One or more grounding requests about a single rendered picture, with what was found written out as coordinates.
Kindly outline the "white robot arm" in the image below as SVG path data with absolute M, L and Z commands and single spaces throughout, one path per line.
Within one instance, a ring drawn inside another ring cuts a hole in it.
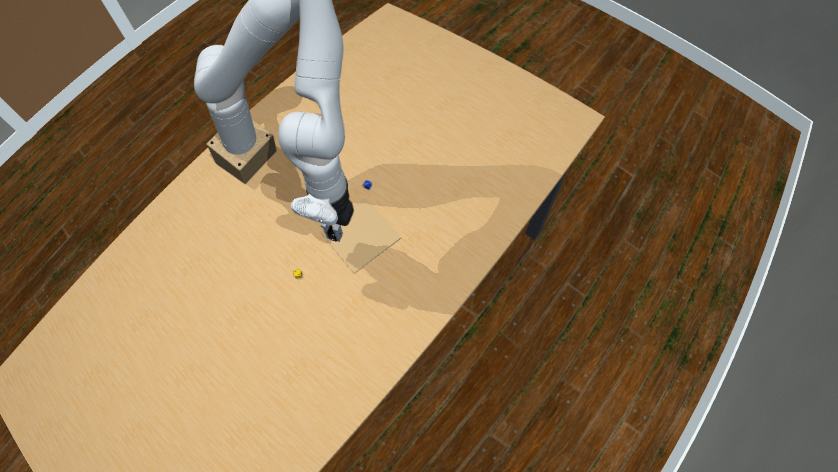
M 332 0 L 249 0 L 225 45 L 200 53 L 194 89 L 206 102 L 225 150 L 234 155 L 248 152 L 256 133 L 244 79 L 299 19 L 295 92 L 316 102 L 322 114 L 286 115 L 278 138 L 307 185 L 325 190 L 341 178 L 339 153 L 345 143 L 339 93 L 343 38 Z

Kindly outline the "beige square mat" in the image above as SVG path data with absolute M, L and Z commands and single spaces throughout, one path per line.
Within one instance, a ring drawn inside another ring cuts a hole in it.
M 349 225 L 341 228 L 340 242 L 327 239 L 324 229 L 320 233 L 354 274 L 401 239 L 366 198 L 354 206 Z

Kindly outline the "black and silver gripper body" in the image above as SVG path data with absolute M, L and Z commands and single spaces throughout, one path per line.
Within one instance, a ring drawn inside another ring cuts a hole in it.
M 291 203 L 293 212 L 325 225 L 347 226 L 354 208 L 349 200 L 348 182 L 342 170 L 338 183 L 325 190 L 316 190 L 307 185 L 307 196 L 296 198 Z M 334 210 L 335 209 L 335 210 Z

